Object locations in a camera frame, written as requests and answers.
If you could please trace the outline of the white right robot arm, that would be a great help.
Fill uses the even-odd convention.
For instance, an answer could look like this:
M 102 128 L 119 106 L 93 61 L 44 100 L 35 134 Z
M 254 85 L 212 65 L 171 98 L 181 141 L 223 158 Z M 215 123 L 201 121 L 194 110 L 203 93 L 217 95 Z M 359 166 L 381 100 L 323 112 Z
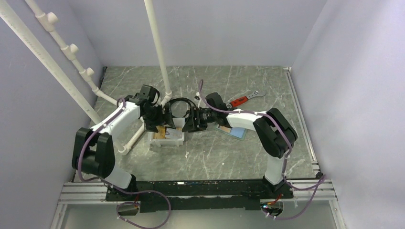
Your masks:
M 207 107 L 191 108 L 182 131 L 203 131 L 209 123 L 255 131 L 268 154 L 263 192 L 275 198 L 284 183 L 286 158 L 298 139 L 295 129 L 277 108 L 263 112 L 228 108 L 218 93 L 207 95 L 203 101 Z

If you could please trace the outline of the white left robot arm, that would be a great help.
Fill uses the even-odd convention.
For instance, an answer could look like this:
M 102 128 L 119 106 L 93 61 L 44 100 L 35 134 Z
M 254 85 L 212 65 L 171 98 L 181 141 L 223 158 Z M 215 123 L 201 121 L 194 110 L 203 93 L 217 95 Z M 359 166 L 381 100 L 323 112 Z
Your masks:
M 146 131 L 158 132 L 159 126 L 174 127 L 169 104 L 159 104 L 160 92 L 142 85 L 140 92 L 117 101 L 116 110 L 91 128 L 80 128 L 75 134 L 72 167 L 82 174 L 94 175 L 118 189 L 124 200 L 132 200 L 138 191 L 136 177 L 116 162 L 114 140 L 135 120 L 142 119 Z

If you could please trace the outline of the orange credit card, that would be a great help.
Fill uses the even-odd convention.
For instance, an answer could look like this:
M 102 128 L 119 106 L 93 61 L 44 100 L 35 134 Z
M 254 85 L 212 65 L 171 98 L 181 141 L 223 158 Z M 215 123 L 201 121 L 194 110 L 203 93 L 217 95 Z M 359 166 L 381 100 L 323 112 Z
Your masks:
M 231 133 L 231 128 L 225 127 L 225 126 L 218 126 L 218 129 L 225 132 L 225 133 Z

